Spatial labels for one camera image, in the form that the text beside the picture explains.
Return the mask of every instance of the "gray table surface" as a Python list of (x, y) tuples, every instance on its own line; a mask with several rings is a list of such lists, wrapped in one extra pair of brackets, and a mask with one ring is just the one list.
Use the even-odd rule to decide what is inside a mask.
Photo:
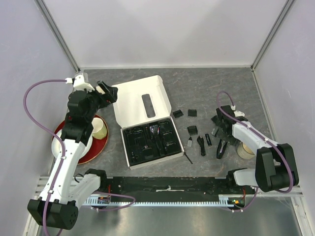
[[(92, 85), (103, 80), (108, 85), (160, 75), (163, 79), (172, 111), (181, 109), (184, 116), (174, 119), (180, 139), (193, 165), (184, 157), (130, 170), (127, 166), (120, 126), (116, 123), (113, 106), (98, 112), (109, 127), (109, 140), (103, 152), (94, 160), (78, 165), (77, 173), (89, 168), (103, 169), (108, 176), (212, 176), (224, 177), (229, 170), (254, 168), (255, 159), (244, 160), (236, 147), (228, 146), (221, 160), (216, 159), (219, 139), (211, 136), (213, 145), (208, 147), (205, 140), (206, 156), (200, 155), (200, 147), (193, 136), (192, 147), (187, 147), (187, 127), (196, 125), (199, 134), (211, 133), (214, 124), (210, 120), (216, 115), (216, 95), (220, 90), (231, 94), (236, 109), (244, 112), (252, 125), (270, 137), (267, 121), (258, 96), (255, 82), (249, 68), (171, 68), (171, 69), (107, 69), (85, 70)], [(222, 96), (222, 105), (229, 99)], [(198, 116), (188, 117), (188, 109), (197, 109)]]

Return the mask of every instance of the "paper cup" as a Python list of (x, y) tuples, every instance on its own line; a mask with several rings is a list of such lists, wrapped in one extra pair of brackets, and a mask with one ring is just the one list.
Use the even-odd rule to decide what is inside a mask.
[(103, 139), (107, 135), (106, 126), (101, 118), (94, 118), (92, 121), (92, 136), (96, 139)]

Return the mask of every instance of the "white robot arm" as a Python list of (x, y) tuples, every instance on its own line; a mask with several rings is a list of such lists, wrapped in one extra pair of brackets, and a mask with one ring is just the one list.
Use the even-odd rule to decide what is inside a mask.
[[(88, 83), (86, 73), (79, 73), (73, 79), (67, 78), (66, 83), (72, 83), (75, 91), (68, 97), (69, 112), (61, 134), (65, 155), (60, 148), (45, 188), (38, 200), (29, 201), (28, 210), (39, 225), (43, 225), (46, 213), (47, 226), (69, 230), (74, 226), (84, 201), (105, 185), (106, 172), (90, 169), (70, 192), (75, 168), (92, 134), (92, 120), (100, 108), (116, 102), (118, 89), (102, 81), (94, 88)], [(51, 186), (55, 176), (56, 182)], [(47, 212), (44, 212), (45, 204), (48, 204)]]
[(268, 139), (248, 122), (244, 117), (244, 113), (235, 111), (235, 108), (231, 106), (221, 106), (221, 109), (230, 117), (241, 121), (243, 124), (229, 118), (218, 108), (217, 115), (211, 119), (216, 124), (212, 135), (219, 137), (226, 144), (229, 143), (234, 146), (241, 141), (256, 155), (255, 169), (244, 168), (228, 172), (227, 177), (233, 184), (238, 186), (256, 186), (264, 192), (289, 187), (288, 171), (279, 154), (270, 144), (279, 149), (288, 163), (293, 177), (293, 186), (298, 184), (299, 177), (294, 153), (289, 144), (279, 144)]

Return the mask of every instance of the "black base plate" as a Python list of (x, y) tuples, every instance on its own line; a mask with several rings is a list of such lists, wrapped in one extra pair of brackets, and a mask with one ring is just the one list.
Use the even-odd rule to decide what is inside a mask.
[[(207, 202), (218, 201), (219, 194), (243, 194), (243, 187), (231, 187), (227, 179), (215, 177), (113, 177), (107, 179), (111, 193), (130, 195), (137, 202)], [(158, 191), (171, 187), (172, 190)], [(254, 191), (246, 186), (247, 194)], [(113, 202), (130, 202), (112, 197)]]

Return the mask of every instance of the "white box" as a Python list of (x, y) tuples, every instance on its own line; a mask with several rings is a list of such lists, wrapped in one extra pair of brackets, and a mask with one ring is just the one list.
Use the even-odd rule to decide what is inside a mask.
[[(114, 86), (118, 88), (117, 94), (118, 99), (117, 102), (113, 104), (114, 112), (116, 121), (121, 127), (121, 134), (124, 143), (128, 167), (130, 169), (136, 169), (139, 167), (183, 156), (184, 148), (179, 138), (174, 121), (170, 116), (172, 108), (168, 100), (162, 78), (158, 75), (155, 75), (148, 78), (126, 82)], [(151, 98), (151, 102), (155, 112), (155, 116), (152, 118), (147, 117), (147, 113), (144, 107), (142, 95), (145, 94), (149, 94)], [(162, 157), (160, 159), (130, 166), (123, 131), (127, 128), (162, 120), (165, 118), (169, 118), (172, 121), (173, 127), (175, 129), (180, 144), (181, 152), (174, 155)]]

